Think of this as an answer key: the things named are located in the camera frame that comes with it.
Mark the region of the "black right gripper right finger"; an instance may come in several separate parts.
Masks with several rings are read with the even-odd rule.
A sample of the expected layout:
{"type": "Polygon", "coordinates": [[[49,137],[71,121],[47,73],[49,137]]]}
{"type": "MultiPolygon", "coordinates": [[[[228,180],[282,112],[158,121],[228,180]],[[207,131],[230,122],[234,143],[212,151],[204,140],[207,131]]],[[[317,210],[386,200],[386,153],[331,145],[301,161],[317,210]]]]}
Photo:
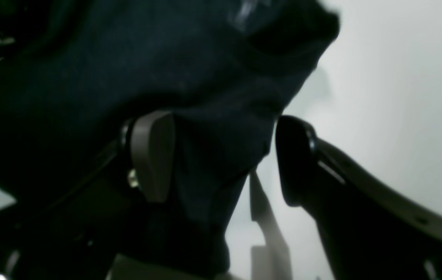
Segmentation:
{"type": "Polygon", "coordinates": [[[275,147],[285,202],[316,222],[337,280],[442,280],[442,215],[375,178],[290,115],[275,147]]]}

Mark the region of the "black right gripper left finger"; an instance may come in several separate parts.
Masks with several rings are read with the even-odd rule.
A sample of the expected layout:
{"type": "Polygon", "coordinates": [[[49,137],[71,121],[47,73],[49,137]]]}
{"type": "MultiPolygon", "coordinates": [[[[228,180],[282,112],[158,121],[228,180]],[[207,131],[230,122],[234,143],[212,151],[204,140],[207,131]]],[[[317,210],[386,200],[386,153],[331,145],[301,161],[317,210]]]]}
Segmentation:
{"type": "Polygon", "coordinates": [[[128,119],[79,167],[52,176],[46,202],[23,209],[13,225],[17,249],[118,249],[136,206],[166,202],[176,124],[169,110],[128,119]]]}

